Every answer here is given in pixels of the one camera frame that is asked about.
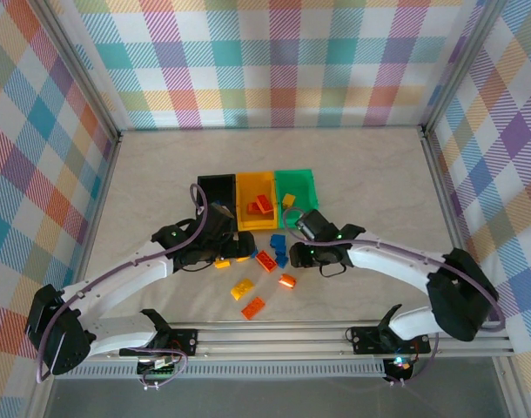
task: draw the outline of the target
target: wire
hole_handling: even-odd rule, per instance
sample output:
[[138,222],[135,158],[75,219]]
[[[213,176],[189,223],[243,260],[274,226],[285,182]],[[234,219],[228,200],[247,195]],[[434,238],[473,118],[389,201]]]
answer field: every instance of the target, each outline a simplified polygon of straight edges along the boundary
[[184,266],[180,267],[180,269],[183,272],[195,273],[195,272],[201,272],[202,270],[205,270],[207,267],[211,266],[212,264],[213,264],[213,261],[211,261],[210,263],[206,264],[205,266],[197,268],[195,270],[187,270]]
[[174,373],[171,377],[169,377],[168,379],[165,379],[161,383],[155,382],[154,385],[150,386],[147,380],[145,379],[145,376],[149,373],[149,371],[144,372],[144,374],[142,374],[141,381],[145,386],[145,390],[147,390],[147,388],[160,389],[167,383],[174,381],[181,373],[185,371],[186,366],[188,366],[188,356],[186,355],[184,351],[181,351],[181,350],[175,350],[174,348],[143,348],[143,347],[129,348],[129,349],[132,351],[138,351],[141,353],[168,353],[171,355],[176,354],[176,355],[180,355],[184,359],[184,361],[182,362],[182,365],[180,366],[180,369],[176,373]]
[[128,267],[135,267],[140,263],[143,263],[145,261],[154,260],[159,257],[162,257],[164,255],[174,253],[178,251],[181,248],[184,248],[185,246],[190,245],[202,232],[204,229],[205,222],[207,221],[207,197],[205,196],[204,190],[197,184],[192,183],[190,185],[190,196],[192,198],[192,202],[197,208],[200,208],[198,204],[198,196],[194,194],[194,190],[196,190],[199,195],[202,198],[203,203],[203,212],[202,212],[202,220],[199,223],[198,228],[194,233],[188,238],[186,241],[181,242],[177,246],[173,246],[171,248],[168,248],[164,251],[160,251],[159,253],[154,253],[150,255],[146,255],[144,257],[140,257],[139,259],[133,260],[133,261],[127,261],[120,266],[116,266],[115,268],[111,269],[107,273],[99,276],[97,279],[93,280],[90,284],[85,286],[82,290],[77,292],[76,294],[72,295],[70,299],[68,299],[52,316],[52,318],[49,320],[49,323],[47,324],[47,327],[45,327],[45,330],[43,332],[43,335],[41,337],[41,340],[39,341],[39,349],[37,350],[37,357],[36,357],[36,363],[37,363],[37,371],[36,371],[36,380],[37,383],[41,383],[50,376],[50,370],[47,371],[46,374],[43,374],[43,362],[44,362],[44,355],[45,355],[45,349],[47,348],[47,341],[49,339],[50,331],[53,329],[55,324],[57,323],[58,318],[60,315],[63,314],[63,312],[68,309],[74,302],[80,299],[80,294],[88,293],[93,287],[97,286],[102,281],[109,279],[111,276],[123,271],[125,268]]
[[316,241],[310,241],[309,239],[301,238],[299,235],[297,235],[294,231],[292,231],[286,221],[287,214],[290,212],[300,212],[301,214],[304,214],[304,211],[302,209],[299,209],[298,207],[289,207],[286,211],[283,212],[283,227],[286,229],[286,231],[292,235],[296,240],[303,242],[309,246],[338,246],[341,244],[352,244],[352,245],[359,245],[359,246],[370,246],[373,248],[384,248],[390,251],[391,253],[397,253],[400,256],[406,257],[411,260],[424,260],[428,264],[432,264],[433,266],[437,266],[439,268],[444,268],[448,270],[449,272],[456,274],[457,276],[461,277],[466,283],[474,287],[477,291],[479,291],[482,296],[484,296],[488,302],[492,305],[492,308],[498,315],[498,320],[500,324],[496,327],[482,327],[481,329],[487,332],[492,333],[498,333],[501,330],[503,330],[506,327],[506,317],[501,310],[500,306],[498,305],[498,302],[494,299],[494,297],[489,293],[488,290],[486,290],[480,283],[475,281],[473,278],[468,276],[467,274],[464,274],[461,270],[449,266],[445,263],[442,263],[441,261],[438,261],[436,259],[433,259],[431,257],[427,257],[424,254],[416,253],[414,251],[407,250],[405,248],[401,248],[399,246],[394,246],[392,244],[387,244],[385,242],[380,242],[377,240],[372,239],[340,239],[338,241],[327,241],[327,242],[316,242]]

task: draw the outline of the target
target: plaid wallpaper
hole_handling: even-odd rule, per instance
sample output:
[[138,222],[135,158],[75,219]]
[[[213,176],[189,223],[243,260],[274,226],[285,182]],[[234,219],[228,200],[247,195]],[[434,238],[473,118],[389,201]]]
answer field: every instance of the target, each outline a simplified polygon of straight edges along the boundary
[[71,282],[110,150],[27,0],[0,1],[1,418],[33,382],[33,294]]
[[485,2],[51,3],[119,125],[190,129],[417,125]]
[[469,251],[497,285],[531,392],[531,0],[510,0],[436,146]]

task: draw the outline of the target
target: white table surface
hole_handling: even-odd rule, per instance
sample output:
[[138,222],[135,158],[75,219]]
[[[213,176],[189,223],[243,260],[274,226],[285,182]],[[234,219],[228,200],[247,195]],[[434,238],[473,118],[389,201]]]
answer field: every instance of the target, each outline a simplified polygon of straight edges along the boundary
[[[128,132],[88,277],[135,252],[161,226],[193,216],[188,187],[198,175],[301,168],[313,169],[319,209],[336,226],[352,223],[403,245],[451,250],[415,129]],[[272,233],[255,233],[259,249],[269,249]],[[287,248],[293,242],[288,238]],[[293,290],[278,284],[283,272],[297,279]],[[256,287],[235,301],[231,288],[243,278]],[[171,322],[243,320],[240,310],[257,296],[265,308],[256,320],[379,320],[397,303],[427,299],[409,285],[367,270],[348,269],[326,279],[318,269],[290,265],[267,273],[248,260],[226,269],[175,273],[106,316],[154,308]]]

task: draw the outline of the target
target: purple cable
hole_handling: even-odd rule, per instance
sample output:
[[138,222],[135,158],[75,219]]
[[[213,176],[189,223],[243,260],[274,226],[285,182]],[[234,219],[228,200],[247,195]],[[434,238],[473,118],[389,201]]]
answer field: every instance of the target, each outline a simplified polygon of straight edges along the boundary
[[492,333],[498,333],[498,332],[500,332],[502,329],[504,329],[506,327],[506,317],[503,314],[503,311],[501,310],[501,308],[499,307],[498,302],[494,299],[494,297],[484,287],[482,287],[479,283],[474,281],[474,279],[469,277],[467,274],[464,274],[461,270],[458,270],[458,269],[456,269],[456,268],[454,268],[452,266],[448,266],[447,264],[442,263],[441,261],[432,259],[431,257],[427,257],[427,256],[425,256],[423,254],[418,254],[418,253],[416,253],[414,251],[409,251],[409,250],[406,250],[405,248],[401,248],[399,246],[392,246],[391,244],[386,244],[384,242],[374,241],[374,240],[371,240],[371,239],[340,239],[338,241],[316,242],[316,241],[310,241],[308,239],[300,238],[300,236],[298,236],[296,233],[291,231],[291,229],[289,229],[289,226],[288,226],[288,224],[286,222],[286,216],[290,212],[300,212],[300,213],[304,214],[304,211],[302,211],[301,209],[299,209],[297,207],[288,208],[286,211],[283,212],[283,226],[284,226],[284,228],[295,239],[297,239],[300,242],[304,242],[305,244],[307,244],[309,246],[337,246],[339,244],[352,244],[352,245],[364,245],[364,246],[370,246],[370,247],[381,247],[381,248],[385,248],[385,249],[389,250],[390,252],[397,253],[397,254],[399,254],[401,256],[404,256],[404,257],[407,257],[409,259],[425,260],[428,264],[432,264],[433,266],[445,268],[449,272],[451,272],[453,274],[456,274],[459,277],[461,277],[464,281],[466,281],[466,283],[468,283],[469,285],[474,287],[477,291],[479,291],[482,294],[482,296],[484,296],[488,300],[488,302],[490,302],[490,304],[492,305],[492,308],[497,313],[498,319],[500,321],[500,325],[498,325],[497,327],[490,327],[490,328],[482,327],[481,328],[482,330],[487,331],[487,332],[492,332]]
[[[196,229],[194,234],[189,239],[187,239],[186,241],[178,244],[177,246],[174,246],[174,247],[169,248],[167,250],[161,251],[159,253],[146,255],[144,257],[140,257],[139,259],[136,259],[136,260],[133,260],[133,261],[127,261],[124,264],[121,264],[120,266],[117,266],[117,267],[113,268],[109,272],[107,272],[107,273],[103,274],[102,276],[98,277],[97,279],[93,280],[89,285],[84,287],[79,292],[81,292],[81,293],[89,292],[93,287],[97,286],[103,280],[106,280],[106,279],[110,278],[112,275],[123,271],[127,267],[137,266],[139,263],[143,263],[143,262],[148,261],[148,260],[154,260],[154,259],[162,257],[162,256],[164,256],[166,254],[174,253],[175,251],[178,251],[181,248],[184,248],[185,246],[190,245],[198,237],[198,235],[202,232],[202,230],[204,229],[205,222],[207,221],[207,197],[205,196],[204,191],[202,190],[202,188],[199,185],[197,185],[195,183],[192,183],[190,185],[190,195],[191,195],[191,198],[192,198],[192,202],[194,203],[194,205],[196,205],[196,207],[199,207],[199,205],[198,205],[198,201],[197,201],[198,196],[197,195],[195,196],[194,193],[193,193],[194,189],[196,189],[198,191],[199,195],[202,197],[202,205],[204,207],[204,210],[202,212],[202,220],[201,220],[201,222],[200,222],[200,224],[198,226],[198,229]],[[53,329],[53,327],[55,326],[55,323],[57,323],[57,319],[60,317],[60,315],[63,314],[63,312],[66,310],[66,308],[70,307],[78,299],[80,299],[79,296],[78,296],[78,293],[74,294],[70,299],[68,299],[55,312],[55,314],[52,316],[52,318],[50,319],[49,323],[47,324],[47,327],[45,328],[45,330],[43,332],[43,335],[41,337],[41,341],[39,341],[39,349],[37,350],[37,358],[36,358],[36,363],[37,363],[36,380],[37,380],[37,383],[41,383],[41,382],[45,381],[50,376],[50,370],[46,374],[43,374],[43,357],[44,357],[44,354],[45,354],[45,349],[47,348],[47,340],[49,339],[50,331]]]
[[[175,350],[175,349],[172,349],[172,348],[143,348],[143,347],[138,347],[138,348],[129,348],[129,349],[132,350],[132,351],[139,351],[139,352],[142,352],[142,353],[176,354],[176,355],[180,355],[183,358],[184,361],[182,362],[182,366],[181,366],[180,370],[178,370],[175,374],[173,374],[168,379],[165,379],[161,383],[159,383],[159,384],[156,383],[153,386],[153,388],[155,388],[155,389],[159,389],[159,388],[163,387],[164,385],[166,385],[167,383],[169,383],[170,381],[173,381],[174,379],[176,379],[179,374],[181,374],[182,372],[185,371],[186,366],[188,366],[188,356],[186,355],[186,353],[184,351]],[[145,380],[145,374],[142,374],[142,383],[144,383],[146,388],[151,388],[151,386],[148,385],[147,381]]]

